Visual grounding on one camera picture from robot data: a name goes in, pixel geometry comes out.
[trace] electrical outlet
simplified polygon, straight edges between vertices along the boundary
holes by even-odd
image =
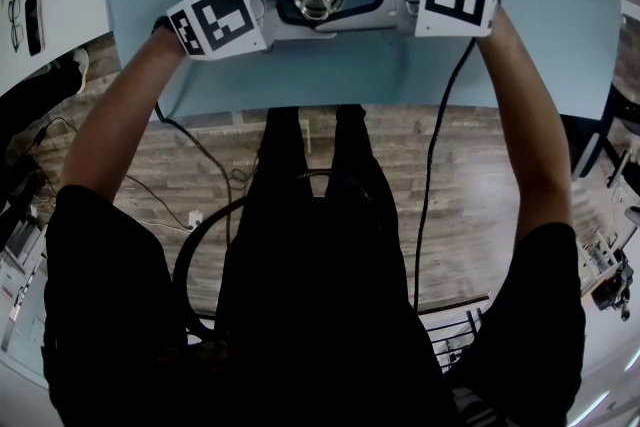
[[[192,210],[189,212],[189,231],[195,230],[202,224],[202,212],[199,210]]]

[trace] light blue table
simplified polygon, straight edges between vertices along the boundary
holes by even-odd
[[[118,53],[126,64],[157,16],[181,0],[109,0]],[[620,0],[503,0],[563,114],[599,118],[613,75]],[[323,42],[284,42],[270,54],[188,63],[161,99],[186,116],[283,105],[440,103],[467,44],[385,32],[342,34]],[[476,52],[451,104],[495,106]]]

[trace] eyeglasses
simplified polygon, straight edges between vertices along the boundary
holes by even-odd
[[[9,21],[11,22],[11,44],[15,52],[20,48],[20,43],[24,39],[24,29],[22,24],[16,23],[20,17],[20,0],[9,1]]]

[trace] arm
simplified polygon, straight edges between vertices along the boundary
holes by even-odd
[[[516,244],[543,224],[571,224],[571,166],[562,121],[509,17],[498,7],[478,45],[498,99],[520,189]]]
[[[184,57],[173,32],[158,29],[113,81],[73,141],[62,186],[81,185],[112,202],[151,112]]]

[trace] hand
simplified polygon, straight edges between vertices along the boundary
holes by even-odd
[[[493,24],[491,27],[491,34],[484,38],[478,39],[478,45],[480,47],[491,46],[498,42],[504,42],[505,39],[519,40],[518,33],[516,32],[507,12],[504,10],[501,4],[496,7],[496,12],[493,15]]]
[[[171,33],[171,35],[173,36],[173,39],[178,44],[180,52],[182,53],[182,55],[184,55],[184,48],[183,48],[182,44],[180,43],[178,35],[173,30],[173,25],[171,24],[171,20],[166,15],[161,16],[160,18],[158,18],[156,20],[156,23],[153,25],[153,31],[151,32],[151,35],[154,35],[154,34],[156,34],[158,32],[161,32],[161,31],[162,32]]]
[[[153,42],[154,48],[157,48],[159,52],[168,52],[171,55],[186,57],[184,47],[178,35],[173,30],[167,27],[159,27],[149,38],[149,41]]]

